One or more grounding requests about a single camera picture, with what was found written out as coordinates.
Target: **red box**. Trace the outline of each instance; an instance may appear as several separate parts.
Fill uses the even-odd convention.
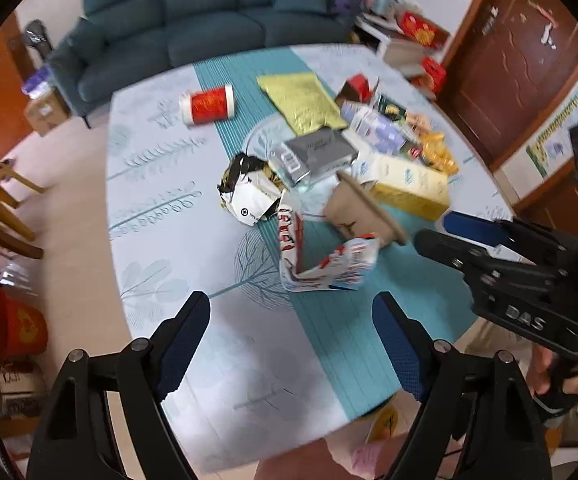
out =
[[[411,84],[413,86],[424,86],[429,88],[434,94],[437,94],[444,86],[447,78],[446,70],[432,57],[425,57],[420,64],[426,73],[413,78]]]
[[[398,20],[398,25],[406,36],[421,45],[436,50],[441,49],[449,38],[449,33],[440,25],[436,25],[415,12],[403,12]]]

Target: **chair leg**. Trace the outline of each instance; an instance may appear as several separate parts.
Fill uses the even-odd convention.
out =
[[[19,240],[18,238],[13,237],[9,233],[3,231],[1,228],[0,246],[17,254],[21,254],[22,256],[34,258],[35,260],[40,260],[44,255],[44,251],[40,247],[28,244],[23,240]]]
[[[0,201],[5,202],[8,206],[18,209],[20,202],[16,200],[13,196],[7,193],[2,187],[0,187]]]
[[[10,170],[10,168],[2,168],[2,170],[0,170],[0,171],[2,171],[3,174],[9,175],[10,177],[15,178],[16,180],[18,180],[18,182],[20,182],[21,184],[24,184],[25,186],[29,187],[30,189],[33,189],[37,193],[44,193],[45,191],[47,191],[46,187],[37,186],[36,184],[31,182],[31,180],[27,180],[21,174],[18,174],[15,171]]]
[[[31,229],[29,229],[20,219],[7,209],[3,204],[0,203],[0,222],[5,224],[7,227],[16,231],[20,236],[29,240],[30,242],[36,239],[36,234]]]

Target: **yellow box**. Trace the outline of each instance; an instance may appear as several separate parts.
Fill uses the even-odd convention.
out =
[[[376,200],[436,221],[449,207],[447,176],[420,164],[389,155],[375,155],[364,180],[374,180]]]

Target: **door frame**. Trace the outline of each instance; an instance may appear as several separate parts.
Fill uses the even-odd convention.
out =
[[[480,10],[482,9],[484,0],[472,0],[467,13],[460,24],[453,41],[451,42],[449,48],[447,49],[444,59],[442,60],[442,66],[447,72],[449,72],[449,67],[451,62],[454,61],[456,54],[458,54],[463,47],[463,42],[467,33],[469,32],[473,22],[478,16]],[[492,173],[499,170],[502,165],[517,152],[522,145],[531,138],[531,136],[536,132],[536,130],[543,124],[544,121],[549,118],[549,116],[560,106],[562,101],[566,98],[568,93],[571,91],[573,86],[578,82],[578,63],[573,68],[571,75],[568,77],[560,91],[555,95],[552,101],[537,115],[537,117],[531,121],[531,124],[527,129],[519,136],[511,145],[504,151],[504,153],[497,158],[495,158],[490,164],[488,164],[488,169]]]

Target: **teal stripe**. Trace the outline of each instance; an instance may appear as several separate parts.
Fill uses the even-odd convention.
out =
[[[256,77],[306,71],[309,68],[289,48],[258,50],[195,65],[202,88],[233,84],[236,115],[216,123],[229,157],[242,150],[244,139],[256,124],[276,112],[259,89]],[[325,89],[333,95],[326,85]],[[433,228],[430,222],[388,209],[412,236],[420,228]],[[277,221],[261,222],[258,229],[269,253],[278,259]],[[304,239],[303,269],[318,263],[341,242],[323,222],[305,222]],[[290,294],[291,304],[349,419],[371,410],[400,387],[371,320],[371,303],[383,290],[390,291],[405,313],[418,319],[432,338],[453,342],[475,320],[469,309],[470,292],[460,273],[418,256],[411,245],[384,248],[378,265],[358,291]]]

